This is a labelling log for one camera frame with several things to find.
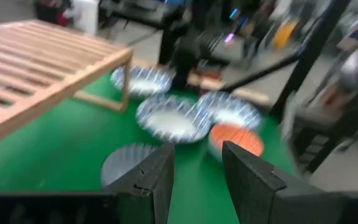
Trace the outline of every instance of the green table surface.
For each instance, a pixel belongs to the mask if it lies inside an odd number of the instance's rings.
[[[119,99],[105,75],[86,88]],[[178,95],[196,100],[195,95]],[[99,190],[104,159],[134,142],[160,145],[134,117],[140,101],[120,114],[78,100],[65,100],[0,141],[0,192],[22,190]],[[286,172],[293,164],[277,124],[264,117],[257,133],[262,158]],[[207,152],[207,138],[175,148],[175,183],[169,223],[238,223],[222,165]]]

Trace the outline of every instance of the orange plate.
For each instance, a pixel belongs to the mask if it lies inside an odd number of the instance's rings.
[[[248,129],[240,128],[230,124],[216,124],[209,134],[210,140],[219,149],[222,154],[222,146],[224,141],[231,141],[241,148],[248,150],[256,156],[262,155],[264,151],[263,142],[258,135]]]

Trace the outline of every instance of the plate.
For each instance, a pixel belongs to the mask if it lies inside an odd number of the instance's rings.
[[[221,91],[204,94],[197,105],[211,113],[213,123],[235,124],[255,129],[262,120],[260,113],[252,104]]]
[[[155,94],[166,93],[172,84],[173,74],[166,70],[135,66],[131,68],[129,95],[146,98]],[[111,74],[110,81],[122,90],[124,85],[124,67],[119,67]]]
[[[104,160],[101,171],[102,187],[107,187],[122,177],[157,149],[147,144],[131,144],[121,147]]]
[[[219,161],[222,161],[224,141],[231,141],[256,156],[264,151],[263,142],[252,131],[231,124],[215,124],[208,136],[208,151]]]
[[[174,143],[193,143],[203,139],[211,128],[209,113],[177,96],[158,95],[143,101],[136,120],[153,137]]]

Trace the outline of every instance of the yellow object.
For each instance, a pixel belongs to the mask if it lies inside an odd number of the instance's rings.
[[[286,46],[297,23],[298,21],[287,22],[278,28],[273,39],[273,46],[275,49],[280,50]]]

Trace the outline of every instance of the gray floor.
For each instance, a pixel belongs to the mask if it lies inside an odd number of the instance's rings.
[[[0,22],[17,21],[32,18],[30,0],[0,0]],[[125,44],[140,35],[152,32],[148,27],[129,24],[126,30],[119,32],[117,42]],[[151,63],[157,62],[158,44],[161,33],[140,42],[134,46],[135,56]],[[285,57],[288,52],[262,52],[248,71],[228,68],[224,73],[224,80],[233,82],[247,76],[251,71],[261,69]],[[301,101],[309,95],[320,82],[331,64],[329,58],[320,58],[314,65],[301,90],[297,100]],[[292,67],[271,74],[258,80],[246,88],[261,91],[275,101],[287,81]],[[344,154],[333,153],[326,162],[310,177],[310,182],[324,190],[358,190],[358,146],[353,146]]]

